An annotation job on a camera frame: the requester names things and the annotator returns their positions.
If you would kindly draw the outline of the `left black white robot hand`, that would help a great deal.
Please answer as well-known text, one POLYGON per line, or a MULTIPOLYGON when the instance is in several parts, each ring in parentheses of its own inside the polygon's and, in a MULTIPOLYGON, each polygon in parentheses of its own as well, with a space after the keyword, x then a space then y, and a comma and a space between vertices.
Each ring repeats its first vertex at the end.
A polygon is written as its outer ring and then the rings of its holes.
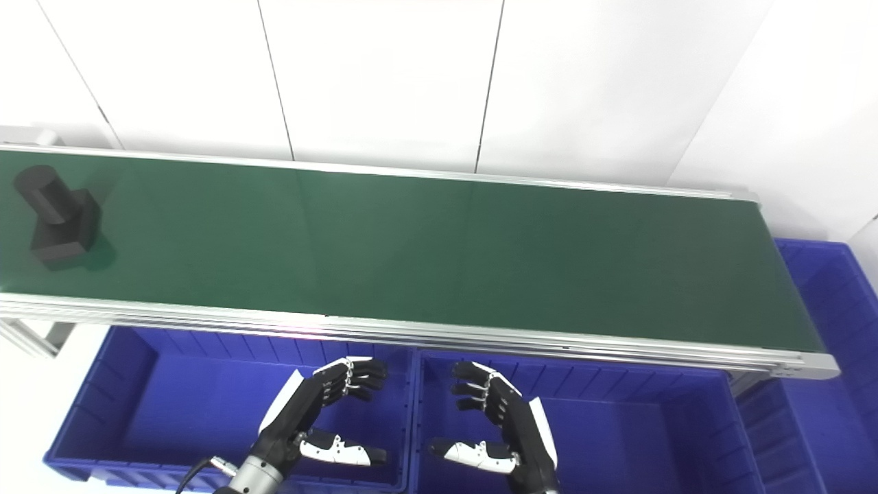
POLYGON ((317 368, 310 377, 295 371, 266 413, 250 456, 257 458, 261 468, 275 469, 281 481, 286 481, 302 458, 363 467, 385 464, 385 450, 345 440, 314 425, 323 409, 344 397, 370 401, 386 378, 386 363, 365 356, 341 357, 317 368))

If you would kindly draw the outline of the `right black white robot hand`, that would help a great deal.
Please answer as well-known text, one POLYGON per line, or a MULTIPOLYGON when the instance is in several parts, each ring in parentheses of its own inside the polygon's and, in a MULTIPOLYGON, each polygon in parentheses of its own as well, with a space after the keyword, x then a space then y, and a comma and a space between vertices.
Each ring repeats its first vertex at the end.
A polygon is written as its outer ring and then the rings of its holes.
POLYGON ((501 431, 499 442, 433 438, 433 456, 507 478, 513 493, 558 493, 558 454, 545 407, 527 400, 498 370, 479 362, 457 362, 451 393, 461 412, 477 410, 501 431))

